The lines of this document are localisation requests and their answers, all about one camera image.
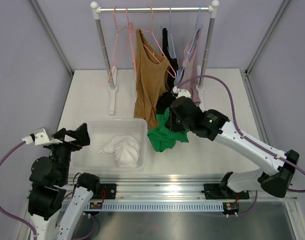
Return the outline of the green tank top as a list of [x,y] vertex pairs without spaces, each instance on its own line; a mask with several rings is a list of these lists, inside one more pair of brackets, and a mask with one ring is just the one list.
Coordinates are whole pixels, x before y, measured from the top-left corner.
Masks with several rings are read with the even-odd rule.
[[172,149],[177,141],[188,143],[187,131],[172,132],[166,127],[166,122],[170,117],[170,110],[167,108],[164,114],[157,114],[158,126],[149,129],[147,132],[148,139],[155,152],[162,153],[166,149]]

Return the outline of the brown tank top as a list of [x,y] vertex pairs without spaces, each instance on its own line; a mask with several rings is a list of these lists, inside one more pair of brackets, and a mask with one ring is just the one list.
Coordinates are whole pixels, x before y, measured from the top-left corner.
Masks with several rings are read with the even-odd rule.
[[147,122],[147,128],[157,128],[157,102],[169,90],[167,84],[170,62],[155,50],[141,29],[136,32],[136,101],[133,117]]

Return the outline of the white tank top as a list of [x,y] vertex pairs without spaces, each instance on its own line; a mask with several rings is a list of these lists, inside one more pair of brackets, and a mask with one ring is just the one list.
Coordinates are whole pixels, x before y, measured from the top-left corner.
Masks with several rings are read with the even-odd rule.
[[119,168],[135,168],[140,157],[141,144],[130,135],[115,136],[98,153],[114,154]]

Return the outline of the pink wire hanger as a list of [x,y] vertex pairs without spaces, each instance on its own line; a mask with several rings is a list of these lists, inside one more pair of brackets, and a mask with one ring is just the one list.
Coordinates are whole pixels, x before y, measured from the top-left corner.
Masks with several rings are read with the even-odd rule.
[[[116,72],[116,68],[117,68],[117,65],[120,61],[120,58],[123,55],[124,48],[126,46],[126,42],[127,42],[127,40],[129,40],[129,42],[130,42],[130,38],[129,38],[129,35],[128,35],[128,22],[122,28],[119,28],[118,23],[117,23],[116,14],[117,14],[117,6],[115,6],[113,8],[113,20],[114,20],[114,26],[115,26],[115,30],[116,30],[116,36],[115,36],[115,41],[114,41],[114,46],[113,46],[113,53],[112,53],[112,63],[113,63],[113,65],[109,68],[109,71],[108,71],[108,82],[110,84],[112,84],[114,82],[113,75]],[[121,49],[119,50],[119,53],[117,53],[117,45],[118,45],[118,41],[119,41],[119,35],[124,30],[127,31],[126,37],[123,41]]]

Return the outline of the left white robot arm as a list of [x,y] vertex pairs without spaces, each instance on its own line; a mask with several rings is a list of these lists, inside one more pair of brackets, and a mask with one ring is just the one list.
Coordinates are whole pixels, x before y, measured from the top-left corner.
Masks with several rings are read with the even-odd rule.
[[35,227],[33,239],[70,240],[85,206],[101,192],[100,178],[82,173],[63,217],[57,221],[67,192],[64,186],[68,183],[71,155],[91,143],[88,125],[82,123],[76,130],[62,128],[54,134],[39,128],[31,138],[36,146],[51,151],[50,156],[36,159],[31,166],[28,213]]

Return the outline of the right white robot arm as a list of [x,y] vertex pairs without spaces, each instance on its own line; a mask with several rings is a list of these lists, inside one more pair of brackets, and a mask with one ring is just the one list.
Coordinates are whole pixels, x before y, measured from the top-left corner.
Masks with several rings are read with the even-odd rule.
[[285,197],[299,160],[298,152],[293,149],[285,152],[244,134],[224,114],[215,109],[202,111],[188,97],[173,101],[169,113],[171,130],[188,130],[227,146],[259,167],[242,173],[228,172],[219,185],[224,198],[260,189],[277,198]]

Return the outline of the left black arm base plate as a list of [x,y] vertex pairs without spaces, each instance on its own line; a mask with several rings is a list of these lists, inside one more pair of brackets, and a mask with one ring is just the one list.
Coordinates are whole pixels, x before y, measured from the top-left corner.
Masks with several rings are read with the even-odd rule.
[[115,183],[101,183],[92,196],[92,200],[114,200],[116,198],[117,185]]

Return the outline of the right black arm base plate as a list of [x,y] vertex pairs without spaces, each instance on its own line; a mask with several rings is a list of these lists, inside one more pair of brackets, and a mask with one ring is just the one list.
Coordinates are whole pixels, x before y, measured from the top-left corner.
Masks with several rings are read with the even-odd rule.
[[203,193],[207,200],[249,200],[248,191],[234,192],[228,187],[220,188],[219,183],[205,183]]

